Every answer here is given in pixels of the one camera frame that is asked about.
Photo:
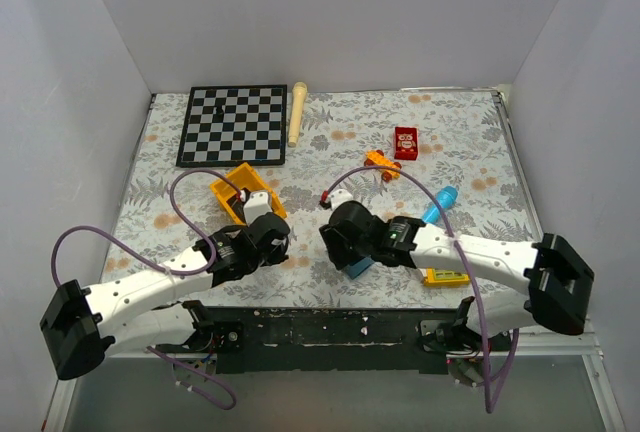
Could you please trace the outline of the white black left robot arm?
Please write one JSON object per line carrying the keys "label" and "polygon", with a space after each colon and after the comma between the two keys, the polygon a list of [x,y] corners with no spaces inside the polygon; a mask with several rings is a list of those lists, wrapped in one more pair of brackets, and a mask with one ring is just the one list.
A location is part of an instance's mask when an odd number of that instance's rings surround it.
{"label": "white black left robot arm", "polygon": [[287,258],[290,227],[268,212],[248,226],[232,225],[203,237],[180,254],[124,279],[81,287],[56,287],[41,320],[57,377],[79,378],[98,367],[123,342],[133,321],[183,296],[240,280]]}

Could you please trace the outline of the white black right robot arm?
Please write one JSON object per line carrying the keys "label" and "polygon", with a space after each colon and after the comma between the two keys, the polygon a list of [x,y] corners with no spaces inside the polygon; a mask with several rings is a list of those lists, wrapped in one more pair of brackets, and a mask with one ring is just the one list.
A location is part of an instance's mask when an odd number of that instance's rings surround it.
{"label": "white black right robot arm", "polygon": [[545,234],[539,242],[451,238],[420,219],[383,221],[353,200],[334,208],[320,235],[339,270],[370,258],[387,267],[445,269],[505,286],[505,292],[466,307],[453,323],[453,339],[464,349],[533,325],[568,336],[585,329],[595,274],[560,235]]}

